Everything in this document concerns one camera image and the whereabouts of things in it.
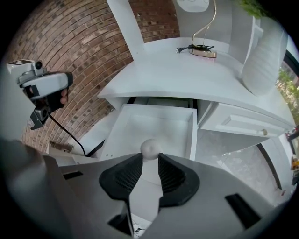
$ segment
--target white cabinet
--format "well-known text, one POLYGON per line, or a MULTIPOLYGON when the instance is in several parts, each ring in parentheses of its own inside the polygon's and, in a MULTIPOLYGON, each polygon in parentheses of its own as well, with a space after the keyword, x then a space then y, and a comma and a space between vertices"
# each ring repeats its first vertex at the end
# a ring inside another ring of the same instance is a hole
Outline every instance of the white cabinet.
POLYGON ((289 129, 289 125, 255 111, 215 103, 203 119, 200 128, 235 134, 277 137, 289 129))

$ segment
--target desk surface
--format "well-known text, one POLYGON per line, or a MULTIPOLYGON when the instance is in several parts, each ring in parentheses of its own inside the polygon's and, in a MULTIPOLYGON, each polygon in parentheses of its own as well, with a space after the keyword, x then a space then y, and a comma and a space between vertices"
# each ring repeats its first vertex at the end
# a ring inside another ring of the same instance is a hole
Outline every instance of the desk surface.
POLYGON ((294 127, 292 114, 276 88, 256 97, 240 82, 242 64, 226 53, 216 59, 165 49, 145 55, 124 68, 99 98, 152 96, 222 102, 274 117, 294 127))

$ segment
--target white wall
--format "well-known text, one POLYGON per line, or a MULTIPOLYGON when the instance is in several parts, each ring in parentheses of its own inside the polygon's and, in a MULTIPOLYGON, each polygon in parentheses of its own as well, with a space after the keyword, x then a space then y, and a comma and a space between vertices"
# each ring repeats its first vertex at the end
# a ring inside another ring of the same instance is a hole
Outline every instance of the white wall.
MULTIPOLYGON (((191 37, 193 33, 210 22, 214 14, 213 0, 210 0, 209 7, 201 13, 189 13, 184 11, 176 0, 173 0, 177 11, 178 25, 181 37, 191 37)), ((230 43, 232 33, 232 4, 231 0, 216 0, 216 18, 206 32, 206 38, 224 43, 230 43)), ((205 31, 196 37, 204 37, 205 31)))

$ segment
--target power cord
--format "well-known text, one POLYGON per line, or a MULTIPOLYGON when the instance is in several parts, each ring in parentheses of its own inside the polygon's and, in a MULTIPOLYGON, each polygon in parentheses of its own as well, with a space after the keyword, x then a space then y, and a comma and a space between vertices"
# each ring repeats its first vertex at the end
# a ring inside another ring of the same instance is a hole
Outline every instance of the power cord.
POLYGON ((85 150, 84 150, 84 148, 83 148, 83 146, 82 146, 82 144, 80 144, 80 142, 70 133, 70 132, 68 132, 61 124, 59 124, 57 121, 56 121, 56 119, 54 119, 51 115, 49 115, 49 117, 50 117, 50 119, 51 120, 53 120, 60 128, 62 128, 64 131, 66 131, 80 146, 81 146, 81 148, 82 148, 82 150, 83 150, 83 153, 84 153, 84 156, 86 157, 86 153, 85 153, 85 150))
POLYGON ((134 231, 134 235, 137 236, 137 237, 140 237, 140 236, 138 236, 135 232, 139 232, 139 231, 141 231, 141 230, 146 230, 146 229, 141 229, 141 228, 138 227, 137 230, 134 231))
POLYGON ((187 47, 181 47, 181 48, 177 48, 176 49, 176 53, 181 53, 183 50, 186 50, 186 49, 197 49, 197 50, 201 50, 201 51, 210 51, 211 48, 214 48, 214 46, 206 46, 206 45, 189 45, 187 47))

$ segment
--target window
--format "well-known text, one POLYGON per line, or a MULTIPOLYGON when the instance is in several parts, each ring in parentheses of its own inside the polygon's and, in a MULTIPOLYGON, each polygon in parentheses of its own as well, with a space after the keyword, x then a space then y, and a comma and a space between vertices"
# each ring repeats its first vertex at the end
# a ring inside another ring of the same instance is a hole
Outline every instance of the window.
POLYGON ((296 128, 287 134, 293 154, 299 157, 299 63, 286 52, 284 61, 279 70, 276 87, 288 104, 293 115, 296 128))
POLYGON ((296 125, 299 125, 299 78, 285 61, 279 70, 276 87, 288 104, 296 125))

